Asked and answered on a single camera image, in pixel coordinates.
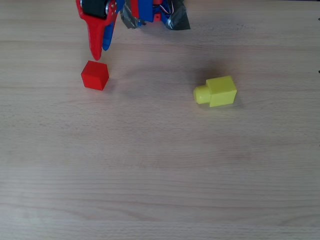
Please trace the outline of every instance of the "wood grain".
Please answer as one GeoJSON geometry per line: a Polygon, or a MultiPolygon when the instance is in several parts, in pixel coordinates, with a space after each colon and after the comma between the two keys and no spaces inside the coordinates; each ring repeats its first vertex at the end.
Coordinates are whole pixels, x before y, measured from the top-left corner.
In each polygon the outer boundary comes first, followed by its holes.
{"type": "Polygon", "coordinates": [[[185,4],[188,31],[118,19],[95,91],[73,0],[0,2],[0,239],[319,239],[319,3],[185,4]]]}

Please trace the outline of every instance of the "red cube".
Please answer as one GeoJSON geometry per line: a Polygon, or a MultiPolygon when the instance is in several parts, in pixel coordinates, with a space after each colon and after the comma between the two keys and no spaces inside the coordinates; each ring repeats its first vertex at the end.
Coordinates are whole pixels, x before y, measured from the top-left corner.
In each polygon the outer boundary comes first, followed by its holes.
{"type": "Polygon", "coordinates": [[[88,61],[81,77],[86,88],[102,91],[109,79],[108,67],[103,63],[88,61]]]}

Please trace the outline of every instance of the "toy block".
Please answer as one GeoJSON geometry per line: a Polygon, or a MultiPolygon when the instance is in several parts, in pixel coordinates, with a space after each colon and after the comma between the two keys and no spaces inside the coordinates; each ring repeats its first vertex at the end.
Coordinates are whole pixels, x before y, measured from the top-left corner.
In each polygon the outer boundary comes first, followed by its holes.
{"type": "Polygon", "coordinates": [[[210,107],[233,104],[237,89],[231,76],[208,79],[204,86],[193,91],[197,104],[209,103],[210,107]]]}
{"type": "Polygon", "coordinates": [[[154,22],[161,22],[161,12],[158,12],[158,13],[154,14],[153,21],[154,22]]]}
{"type": "Polygon", "coordinates": [[[88,61],[81,77],[86,88],[102,91],[109,79],[108,66],[99,62],[88,61]]]}

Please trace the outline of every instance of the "yellow block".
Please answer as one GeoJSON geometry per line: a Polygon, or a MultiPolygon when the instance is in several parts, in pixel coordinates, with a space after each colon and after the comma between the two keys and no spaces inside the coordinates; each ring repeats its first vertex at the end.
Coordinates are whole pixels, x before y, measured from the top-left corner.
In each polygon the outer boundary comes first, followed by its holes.
{"type": "Polygon", "coordinates": [[[233,104],[236,94],[231,76],[208,79],[204,86],[197,86],[193,91],[197,104],[209,103],[210,107],[233,104]]]}

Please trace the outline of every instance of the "blue robot part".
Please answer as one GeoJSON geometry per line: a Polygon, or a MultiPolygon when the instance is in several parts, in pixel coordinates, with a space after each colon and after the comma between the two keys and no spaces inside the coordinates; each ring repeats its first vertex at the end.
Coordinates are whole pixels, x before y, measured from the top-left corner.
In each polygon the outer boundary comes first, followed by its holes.
{"type": "MultiPolygon", "coordinates": [[[[122,10],[124,7],[125,0],[116,0],[116,11],[115,13],[117,14],[122,10]]],[[[115,23],[112,22],[108,26],[104,28],[104,34],[103,34],[103,43],[102,43],[102,49],[107,51],[110,47],[111,41],[112,41],[112,36],[114,33],[114,25],[115,23]]]]}

